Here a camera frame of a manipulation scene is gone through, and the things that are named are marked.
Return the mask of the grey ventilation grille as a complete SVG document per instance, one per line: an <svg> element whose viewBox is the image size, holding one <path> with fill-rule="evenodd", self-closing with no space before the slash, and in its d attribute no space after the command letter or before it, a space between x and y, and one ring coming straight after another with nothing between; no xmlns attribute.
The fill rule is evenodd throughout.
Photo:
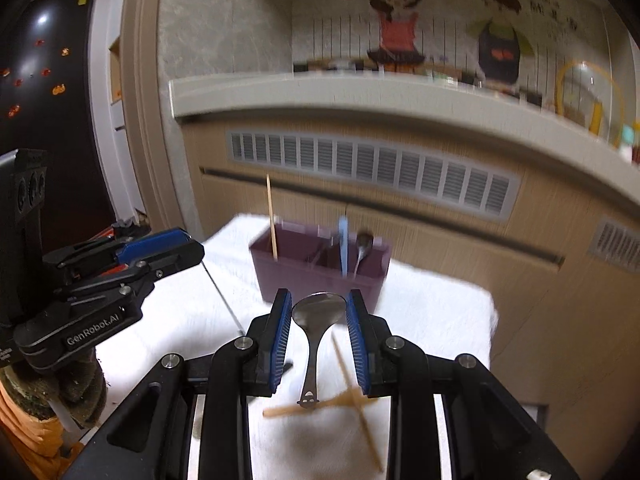
<svg viewBox="0 0 640 480"><path fill-rule="evenodd" d="M510 219L521 186L511 171L415 145L250 129L226 140L235 162L372 185L497 222Z"/></svg>

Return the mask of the maroon plastic utensil bin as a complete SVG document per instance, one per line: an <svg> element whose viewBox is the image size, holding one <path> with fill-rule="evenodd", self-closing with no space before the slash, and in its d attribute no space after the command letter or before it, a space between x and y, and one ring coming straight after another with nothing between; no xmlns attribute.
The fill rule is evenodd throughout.
<svg viewBox="0 0 640 480"><path fill-rule="evenodd" d="M297 301L315 292L343 297L358 289L369 311L374 311L390 267L392 248L382 238L373 240L370 252L358 259L356 235L348 238L347 273L341 269L341 248L336 235L321 226L280 223L265 230L252 244L260 293L270 302L280 288Z"/></svg>

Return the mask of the blue plastic spoon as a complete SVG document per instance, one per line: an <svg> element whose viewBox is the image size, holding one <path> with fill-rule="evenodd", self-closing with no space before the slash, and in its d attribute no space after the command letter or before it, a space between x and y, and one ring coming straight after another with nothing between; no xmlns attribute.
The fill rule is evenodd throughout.
<svg viewBox="0 0 640 480"><path fill-rule="evenodd" d="M346 276L348 274L348 218L341 216L338 219L338 241L340 242L340 266L341 274Z"/></svg>

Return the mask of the grey kitchen countertop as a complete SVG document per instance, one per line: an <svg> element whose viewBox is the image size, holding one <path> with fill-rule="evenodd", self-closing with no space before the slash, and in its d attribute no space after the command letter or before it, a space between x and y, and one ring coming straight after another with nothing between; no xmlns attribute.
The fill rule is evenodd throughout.
<svg viewBox="0 0 640 480"><path fill-rule="evenodd" d="M592 177L633 203L639 171L572 122L489 92L424 77L357 73L213 74L169 81L173 118L238 110L344 110L436 122L486 134Z"/></svg>

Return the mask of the wooden spoon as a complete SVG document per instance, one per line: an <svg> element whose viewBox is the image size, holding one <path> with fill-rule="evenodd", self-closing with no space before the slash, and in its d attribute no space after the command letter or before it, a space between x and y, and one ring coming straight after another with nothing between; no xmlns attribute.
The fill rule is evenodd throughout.
<svg viewBox="0 0 640 480"><path fill-rule="evenodd" d="M366 398L366 404L363 406L369 405L375 402L375 399L370 399L364 394L362 394ZM321 410L322 408L353 408L350 405L350 397L346 390L339 393L337 396L332 396L325 401L319 401L315 403L311 408L304 408L299 404L291 404L291 405L282 405L276 406L275 408L265 408L262 411L262 416L265 418L277 418L283 416L291 416L291 415L307 415L310 414L312 410Z"/></svg>

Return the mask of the black handled ladle spoon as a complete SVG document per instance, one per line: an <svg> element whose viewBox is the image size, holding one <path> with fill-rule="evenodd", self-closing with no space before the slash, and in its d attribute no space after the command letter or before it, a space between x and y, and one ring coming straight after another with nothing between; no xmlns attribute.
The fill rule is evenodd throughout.
<svg viewBox="0 0 640 480"><path fill-rule="evenodd" d="M346 300L328 292L307 296L293 307L292 319L305 333L309 348L304 385L298 400L302 408L315 408L318 404L317 360L320 342L324 333L341 321L345 310Z"/></svg>

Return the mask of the glass pot lid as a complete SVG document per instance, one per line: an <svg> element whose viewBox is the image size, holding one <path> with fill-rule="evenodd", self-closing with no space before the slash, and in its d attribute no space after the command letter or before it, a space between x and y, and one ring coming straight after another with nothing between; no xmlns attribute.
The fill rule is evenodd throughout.
<svg viewBox="0 0 640 480"><path fill-rule="evenodd" d="M615 144L622 133L625 101L610 73L596 64L574 61L556 74L555 113L593 136Z"/></svg>

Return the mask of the wooden chopstick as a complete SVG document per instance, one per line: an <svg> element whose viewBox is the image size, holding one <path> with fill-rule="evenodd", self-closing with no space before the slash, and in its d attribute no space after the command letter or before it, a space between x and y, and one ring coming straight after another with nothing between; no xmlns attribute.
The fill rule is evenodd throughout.
<svg viewBox="0 0 640 480"><path fill-rule="evenodd" d="M346 392L349 394L349 397L350 397L350 405L355 409L358 415L360 429L362 430L363 437L366 439L367 447L372 457L372 462L374 463L374 466L378 472L383 472L384 468L383 468L383 463L381 460L380 453L376 448L373 434L371 432L366 416L364 416L364 413L363 413L363 405L366 404L366 398L361 394L359 389L354 385L354 382L352 381L352 378L349 375L346 362L343 358L340 346L338 345L338 342L334 333L331 334L331 340L332 340L333 348L337 358L338 366L340 367L341 374L343 376L343 379L347 387Z"/></svg>
<svg viewBox="0 0 640 480"><path fill-rule="evenodd" d="M271 179L269 174L266 174L266 190L267 190L268 214L269 214L269 222L270 222L270 240L271 240L272 258L274 261L278 261L279 252L278 252L278 242L277 242L277 230L276 230L276 222L274 221L276 219L274 218Z"/></svg>

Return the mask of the small dark metal spoon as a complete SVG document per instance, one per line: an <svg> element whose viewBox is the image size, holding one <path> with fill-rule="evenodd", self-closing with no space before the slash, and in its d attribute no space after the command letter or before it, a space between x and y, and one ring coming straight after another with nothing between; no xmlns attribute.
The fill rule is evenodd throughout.
<svg viewBox="0 0 640 480"><path fill-rule="evenodd" d="M363 262L373 247L374 236L370 231L362 230L357 233L356 247L357 260L354 267L354 275L358 274L360 264Z"/></svg>

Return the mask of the small grey vent grille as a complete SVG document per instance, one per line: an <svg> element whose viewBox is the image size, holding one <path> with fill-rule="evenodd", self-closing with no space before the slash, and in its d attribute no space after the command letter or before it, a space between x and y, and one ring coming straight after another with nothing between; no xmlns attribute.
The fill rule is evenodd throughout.
<svg viewBox="0 0 640 480"><path fill-rule="evenodd" d="M589 246L591 255L614 266L638 273L640 266L639 232L604 218L600 221Z"/></svg>

